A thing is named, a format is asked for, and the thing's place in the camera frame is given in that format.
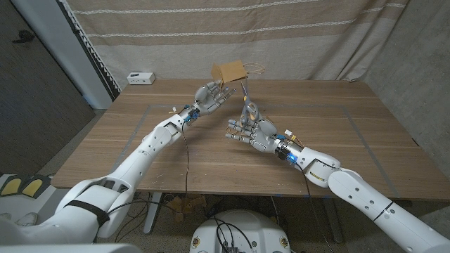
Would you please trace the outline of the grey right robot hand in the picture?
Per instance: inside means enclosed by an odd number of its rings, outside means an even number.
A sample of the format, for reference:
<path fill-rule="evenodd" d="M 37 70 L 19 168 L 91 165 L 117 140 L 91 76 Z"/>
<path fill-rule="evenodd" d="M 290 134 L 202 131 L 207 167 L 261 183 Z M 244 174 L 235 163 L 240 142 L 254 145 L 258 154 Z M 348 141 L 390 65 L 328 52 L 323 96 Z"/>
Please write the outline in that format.
<path fill-rule="evenodd" d="M 227 138 L 248 143 L 256 150 L 264 153 L 275 153 L 275 149 L 281 142 L 277 139 L 277 128 L 269 120 L 252 121 L 249 119 L 244 124 L 230 119 L 229 128 L 236 133 L 227 133 Z"/>

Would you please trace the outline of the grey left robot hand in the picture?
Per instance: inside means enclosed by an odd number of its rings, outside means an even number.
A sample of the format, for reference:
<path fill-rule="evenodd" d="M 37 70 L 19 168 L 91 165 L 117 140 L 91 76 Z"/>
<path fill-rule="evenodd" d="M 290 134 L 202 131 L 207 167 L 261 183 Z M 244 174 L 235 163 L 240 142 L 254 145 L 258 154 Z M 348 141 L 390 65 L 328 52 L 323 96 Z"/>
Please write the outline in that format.
<path fill-rule="evenodd" d="M 200 117 L 212 114 L 236 92 L 235 89 L 229 87 L 222 89 L 221 86 L 222 82 L 217 80 L 209 82 L 197 90 L 193 106 L 198 109 Z"/>

